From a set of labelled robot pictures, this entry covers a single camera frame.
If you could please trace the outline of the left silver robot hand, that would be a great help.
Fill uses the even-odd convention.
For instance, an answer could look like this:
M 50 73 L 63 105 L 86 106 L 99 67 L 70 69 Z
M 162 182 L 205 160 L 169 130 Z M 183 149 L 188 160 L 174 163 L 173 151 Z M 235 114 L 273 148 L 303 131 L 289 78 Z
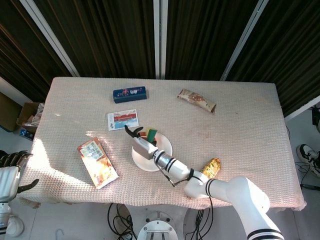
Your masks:
M 27 150 L 6 153 L 0 151 L 0 202 L 9 203 L 17 194 L 34 188 L 39 179 L 34 179 L 27 185 L 19 186 L 22 168 L 33 154 Z

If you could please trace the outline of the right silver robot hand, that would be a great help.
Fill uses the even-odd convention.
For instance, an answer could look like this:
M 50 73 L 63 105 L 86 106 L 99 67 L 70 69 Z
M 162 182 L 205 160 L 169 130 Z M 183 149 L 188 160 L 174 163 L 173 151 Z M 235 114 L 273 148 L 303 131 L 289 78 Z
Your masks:
M 138 127 L 134 131 L 131 131 L 129 127 L 125 124 L 124 129 L 127 134 L 129 134 L 133 138 L 132 147 L 133 149 L 142 157 L 147 160 L 151 160 L 154 158 L 155 153 L 159 150 L 156 145 L 145 140 L 141 137 L 140 131 L 143 127 Z

